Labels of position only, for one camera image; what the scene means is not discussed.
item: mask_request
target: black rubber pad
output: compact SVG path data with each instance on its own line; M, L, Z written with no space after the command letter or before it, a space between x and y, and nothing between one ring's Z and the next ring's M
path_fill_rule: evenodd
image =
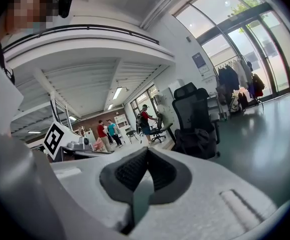
M189 168L154 148L148 150L147 157L148 170L152 175L155 189L149 204L162 205L176 201L191 185L192 175Z
M176 168L153 152L148 152L148 170L154 181L154 189L158 191L171 184L176 176Z
M143 147L102 169L100 184L111 199L132 205L133 192L147 170L147 150Z
M147 171L147 151L141 153L115 170L115 176L125 187L132 192L136 190L139 182Z
M133 192L149 170L155 193L150 205L167 204L189 188L192 175L187 166L157 150L146 147L103 168L100 183L111 199L133 203Z

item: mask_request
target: clothing rack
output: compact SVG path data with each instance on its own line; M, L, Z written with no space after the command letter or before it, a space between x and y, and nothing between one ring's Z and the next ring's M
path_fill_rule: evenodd
M214 72L215 72L215 77L216 77L217 87L220 86L220 83L219 83L219 76L218 76L218 72L217 72L217 70L216 70L216 67L219 66L219 65L221 65L221 64L223 64L223 63L225 63L225 62L227 62L227 61L229 61L229 60L231 60L231 59L233 59L233 58L235 58L235 57L240 57L240 59L243 58L243 59L245 60L246 64L247 64L247 60L246 60L245 56L244 56L243 54L240 54L240 53L239 53L239 54L237 54L237 55L235 55L235 56L233 56L233 57L231 57L231 58L228 58L227 60L225 60L225 61L223 61L223 62L221 62L221 63L215 65L214 68L213 68L213 70L214 70ZM264 105L263 105L263 102L260 100L260 98L258 97L258 98L255 98L254 100L257 101L257 105L261 104L261 105L262 105L262 108L263 108L263 110L264 110Z
M237 55L235 55L234 57L228 58L227 60L225 60L225 61L223 61L223 62L221 62L221 63L215 65L214 68L216 68L217 66L219 66L219 65L221 65L221 64L223 64L223 63L225 63L225 62L227 62L227 61L229 61L229 60L231 60L231 59L233 59L233 58L235 58L235 57L237 57L237 56L242 56L242 57L244 58L245 62L247 63L247 60L246 60L246 58L245 58L245 56L244 56L243 54L237 54Z

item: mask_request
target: cabinet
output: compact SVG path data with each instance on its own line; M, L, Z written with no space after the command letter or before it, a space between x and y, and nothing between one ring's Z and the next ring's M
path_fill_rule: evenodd
M128 126L128 121L125 114L115 116L115 123L119 128Z

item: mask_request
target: black camera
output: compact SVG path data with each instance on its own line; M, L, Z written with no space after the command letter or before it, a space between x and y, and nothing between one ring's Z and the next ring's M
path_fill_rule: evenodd
M58 13L62 18L66 18L69 15L70 6L72 0L59 0L58 1Z

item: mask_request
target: brick wall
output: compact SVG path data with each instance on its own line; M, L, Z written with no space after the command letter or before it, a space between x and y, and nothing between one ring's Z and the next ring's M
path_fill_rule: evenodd
M122 115L122 114L126 115L125 110L123 108L119 109L119 110L115 110L115 111L109 112L109 113L106 113L106 114L101 114L101 115L99 115L97 117L90 118L88 120L84 120L82 122L75 123L73 125L73 130L75 131L81 126L83 126L86 131L89 131L89 128L91 128L91 130L94 133L95 139L97 139L98 138L97 126L99 124L98 121L102 120L104 122L104 125L108 125L106 120L111 119L112 122L115 122L114 117L116 117L118 115Z

